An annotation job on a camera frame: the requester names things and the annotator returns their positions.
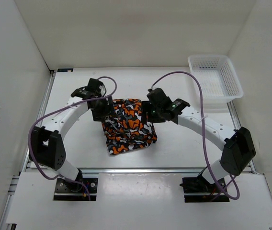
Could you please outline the orange camouflage patterned shorts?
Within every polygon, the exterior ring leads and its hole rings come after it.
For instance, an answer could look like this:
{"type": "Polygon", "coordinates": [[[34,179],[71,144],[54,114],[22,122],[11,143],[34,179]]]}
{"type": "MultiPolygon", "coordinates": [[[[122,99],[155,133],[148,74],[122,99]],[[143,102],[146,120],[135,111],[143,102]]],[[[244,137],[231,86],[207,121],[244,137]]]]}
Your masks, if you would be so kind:
{"type": "Polygon", "coordinates": [[[157,142],[154,125],[141,121],[140,99],[115,99],[113,105],[114,116],[102,123],[110,155],[147,148],[157,142]]]}

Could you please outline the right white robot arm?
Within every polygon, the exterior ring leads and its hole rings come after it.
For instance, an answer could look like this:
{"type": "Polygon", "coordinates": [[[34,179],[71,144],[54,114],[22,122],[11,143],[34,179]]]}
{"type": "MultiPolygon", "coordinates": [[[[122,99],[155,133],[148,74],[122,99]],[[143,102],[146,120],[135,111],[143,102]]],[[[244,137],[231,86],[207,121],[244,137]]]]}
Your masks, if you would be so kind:
{"type": "Polygon", "coordinates": [[[161,88],[150,89],[147,98],[143,102],[143,123],[174,122],[193,130],[222,151],[219,160],[205,167],[196,178],[182,183],[192,193],[208,192],[215,186],[215,180],[228,175],[239,176],[256,155],[250,131],[245,127],[233,129],[204,118],[188,102],[182,99],[172,101],[161,88]]]}

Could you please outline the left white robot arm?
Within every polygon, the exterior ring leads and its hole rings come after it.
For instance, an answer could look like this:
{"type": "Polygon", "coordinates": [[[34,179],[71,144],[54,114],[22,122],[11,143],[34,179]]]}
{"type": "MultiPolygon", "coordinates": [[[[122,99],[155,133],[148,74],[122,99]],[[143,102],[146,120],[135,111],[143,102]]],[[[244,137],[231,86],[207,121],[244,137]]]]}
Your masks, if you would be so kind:
{"type": "Polygon", "coordinates": [[[91,78],[87,86],[73,91],[65,107],[33,123],[28,134],[29,158],[43,177],[48,180],[61,177],[73,192],[82,189],[81,171],[66,159],[63,140],[83,114],[106,108],[112,101],[112,94],[106,91],[102,77],[91,78]]]}

